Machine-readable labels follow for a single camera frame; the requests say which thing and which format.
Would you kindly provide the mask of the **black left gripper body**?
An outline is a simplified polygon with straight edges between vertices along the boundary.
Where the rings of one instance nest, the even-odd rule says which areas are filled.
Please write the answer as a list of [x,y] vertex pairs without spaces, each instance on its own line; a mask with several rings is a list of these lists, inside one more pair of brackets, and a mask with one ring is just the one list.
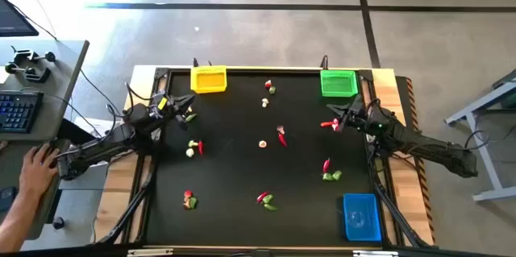
[[163,121],[174,119],[180,122],[181,112],[179,102],[179,97],[165,93],[154,94],[151,100],[151,117]]

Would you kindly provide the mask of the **green plastic basket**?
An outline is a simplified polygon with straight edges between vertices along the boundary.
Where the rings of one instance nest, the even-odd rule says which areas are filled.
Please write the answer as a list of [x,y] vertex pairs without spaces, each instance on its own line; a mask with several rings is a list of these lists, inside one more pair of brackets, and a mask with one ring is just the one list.
[[324,97],[353,97],[358,93],[356,72],[352,70],[322,70],[320,81]]

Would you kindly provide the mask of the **yellow plastic basket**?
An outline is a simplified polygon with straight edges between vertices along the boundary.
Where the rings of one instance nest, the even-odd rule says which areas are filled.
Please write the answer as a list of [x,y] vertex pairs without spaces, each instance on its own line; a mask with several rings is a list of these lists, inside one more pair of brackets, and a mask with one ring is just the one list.
[[227,88],[227,67],[215,65],[191,68],[190,88],[196,93],[224,92]]

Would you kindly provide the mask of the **black table mat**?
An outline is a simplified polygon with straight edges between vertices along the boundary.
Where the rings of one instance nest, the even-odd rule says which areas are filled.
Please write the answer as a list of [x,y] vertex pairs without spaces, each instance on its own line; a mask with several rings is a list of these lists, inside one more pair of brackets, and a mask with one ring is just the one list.
[[[276,93],[264,86],[271,81]],[[266,108],[262,99],[268,99]],[[199,94],[198,116],[182,130],[171,121],[156,172],[146,240],[151,245],[345,247],[342,198],[370,193],[364,136],[320,127],[333,119],[319,76],[236,74],[222,93]],[[285,129],[287,147],[278,138]],[[204,155],[189,141],[204,143]],[[267,147],[259,147],[264,140]],[[186,150],[193,148],[188,157]],[[341,171],[339,180],[324,181]],[[185,209],[184,192],[198,200]],[[257,197],[273,195],[270,211]]]

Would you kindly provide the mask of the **white paper sheet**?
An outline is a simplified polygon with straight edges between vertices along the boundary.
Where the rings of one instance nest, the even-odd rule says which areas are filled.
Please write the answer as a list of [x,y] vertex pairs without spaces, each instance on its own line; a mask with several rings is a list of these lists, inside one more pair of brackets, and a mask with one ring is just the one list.
[[96,138],[104,136],[105,132],[111,127],[110,121],[96,118],[83,119],[81,117],[76,117],[74,124]]

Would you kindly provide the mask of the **blue plastic basket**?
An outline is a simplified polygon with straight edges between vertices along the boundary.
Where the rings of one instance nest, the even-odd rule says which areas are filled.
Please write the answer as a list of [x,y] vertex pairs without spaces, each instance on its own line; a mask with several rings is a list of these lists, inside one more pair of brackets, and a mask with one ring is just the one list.
[[381,225],[377,199],[371,193],[343,195],[345,235],[352,242],[380,242]]

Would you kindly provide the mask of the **black yellow hazard tape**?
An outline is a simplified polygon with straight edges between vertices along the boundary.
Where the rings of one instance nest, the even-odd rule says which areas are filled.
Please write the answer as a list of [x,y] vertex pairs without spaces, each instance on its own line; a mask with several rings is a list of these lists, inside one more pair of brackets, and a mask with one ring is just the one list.
[[[409,105],[410,105],[410,117],[411,117],[410,122],[412,124],[413,130],[417,134],[421,134],[422,131],[419,129],[417,109],[415,106],[414,87],[412,84],[412,80],[409,77],[406,78],[406,86],[407,86],[407,93],[408,93]],[[422,190],[422,199],[424,202],[425,210],[427,212],[427,222],[428,222],[428,226],[429,226],[429,229],[431,232],[431,239],[432,239],[432,242],[435,243],[435,228],[434,228],[433,217],[432,217],[432,212],[431,212],[430,192],[427,187],[427,175],[426,175],[425,163],[424,163],[423,159],[421,159],[419,157],[416,157],[414,159],[414,161],[415,161],[415,165],[416,165],[416,168],[418,171],[419,184],[420,184],[420,188]]]

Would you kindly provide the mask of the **black diagonal strut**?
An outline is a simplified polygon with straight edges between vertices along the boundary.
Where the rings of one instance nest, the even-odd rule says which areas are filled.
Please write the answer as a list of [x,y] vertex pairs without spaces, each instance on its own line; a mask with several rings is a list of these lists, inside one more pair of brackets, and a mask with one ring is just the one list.
[[102,244],[114,244],[118,236],[126,229],[129,223],[132,222],[132,218],[138,209],[139,205],[147,198],[150,192],[150,186],[154,178],[155,164],[151,160],[148,165],[147,175],[145,181],[139,184],[139,191],[134,195],[125,209],[121,217],[115,223],[114,227],[108,232],[106,236],[101,238],[98,243]]
[[431,247],[428,243],[423,241],[415,230],[412,229],[408,221],[405,219],[405,217],[402,215],[402,213],[399,211],[397,206],[391,201],[391,199],[388,197],[387,192],[383,185],[379,182],[374,183],[374,189],[376,193],[379,195],[380,199],[385,203],[387,206],[389,212],[393,216],[393,219],[397,224],[400,226],[400,229],[405,234],[405,236],[408,238],[410,244],[413,247]]

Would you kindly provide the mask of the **grey metal stand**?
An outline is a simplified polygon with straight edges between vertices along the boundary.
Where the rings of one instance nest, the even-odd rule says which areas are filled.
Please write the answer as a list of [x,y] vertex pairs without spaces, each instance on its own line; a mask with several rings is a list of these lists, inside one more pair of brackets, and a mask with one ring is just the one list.
[[455,112],[450,117],[445,118],[444,122],[453,126],[461,120],[465,120],[472,132],[471,139],[475,141],[476,149],[480,153],[481,160],[486,168],[488,178],[493,188],[482,193],[474,194],[472,199],[479,201],[493,201],[508,197],[516,197],[516,186],[504,187],[498,177],[493,160],[489,154],[488,145],[495,144],[496,140],[491,141],[482,139],[480,132],[477,132],[477,125],[480,121],[481,114],[503,112],[503,110],[491,110],[490,107],[495,106],[502,100],[516,94],[516,68],[493,84],[492,90],[484,96],[478,98],[474,102],[467,104],[464,108]]

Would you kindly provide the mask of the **black bench clamp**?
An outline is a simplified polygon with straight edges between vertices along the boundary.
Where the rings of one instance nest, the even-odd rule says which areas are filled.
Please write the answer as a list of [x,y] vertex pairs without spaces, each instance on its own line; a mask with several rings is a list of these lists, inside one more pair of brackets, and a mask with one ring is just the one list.
[[20,68],[15,63],[6,65],[5,71],[9,74],[21,73],[26,81],[39,84],[46,82],[51,75],[49,68],[45,68],[44,71],[37,71],[34,68]]
[[40,56],[32,49],[17,50],[14,46],[11,48],[14,52],[14,57],[12,60],[14,64],[21,64],[24,61],[30,61],[37,64],[40,60],[46,60],[52,63],[56,62],[56,56],[53,52],[46,52],[43,56]]

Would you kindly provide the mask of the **person's hand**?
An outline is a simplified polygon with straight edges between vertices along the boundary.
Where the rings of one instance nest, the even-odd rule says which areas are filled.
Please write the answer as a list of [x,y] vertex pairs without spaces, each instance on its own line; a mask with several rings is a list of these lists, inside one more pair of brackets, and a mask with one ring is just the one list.
[[57,168],[49,168],[45,164],[36,164],[34,154],[37,147],[32,147],[23,157],[23,166],[19,178],[19,194],[31,194],[38,197],[48,189]]

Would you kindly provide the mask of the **black backlit keyboard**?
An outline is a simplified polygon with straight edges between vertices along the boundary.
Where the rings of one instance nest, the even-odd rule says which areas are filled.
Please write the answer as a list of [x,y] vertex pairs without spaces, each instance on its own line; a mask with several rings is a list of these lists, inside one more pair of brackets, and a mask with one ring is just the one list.
[[43,96],[40,92],[0,90],[0,133],[29,134]]

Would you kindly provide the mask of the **black computer monitor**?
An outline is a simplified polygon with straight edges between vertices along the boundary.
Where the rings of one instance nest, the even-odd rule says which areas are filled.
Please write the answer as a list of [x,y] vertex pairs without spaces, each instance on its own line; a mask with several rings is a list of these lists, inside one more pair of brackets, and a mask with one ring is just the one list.
[[39,32],[8,0],[0,0],[0,37],[37,36]]

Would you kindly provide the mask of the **dark blue phone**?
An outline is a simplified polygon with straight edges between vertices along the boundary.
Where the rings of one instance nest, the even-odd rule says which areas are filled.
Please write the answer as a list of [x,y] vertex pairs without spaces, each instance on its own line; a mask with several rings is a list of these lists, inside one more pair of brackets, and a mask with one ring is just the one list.
[[17,188],[14,186],[0,189],[0,213],[6,212],[14,203]]

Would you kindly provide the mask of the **silver metal bracket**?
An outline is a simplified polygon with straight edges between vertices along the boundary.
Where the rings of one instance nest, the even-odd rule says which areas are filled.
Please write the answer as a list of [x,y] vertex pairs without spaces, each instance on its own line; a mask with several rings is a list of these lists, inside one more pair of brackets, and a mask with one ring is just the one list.
[[399,257],[396,251],[353,251],[353,257]]
[[174,250],[168,248],[144,248],[134,249],[127,252],[127,257],[160,257],[173,255]]

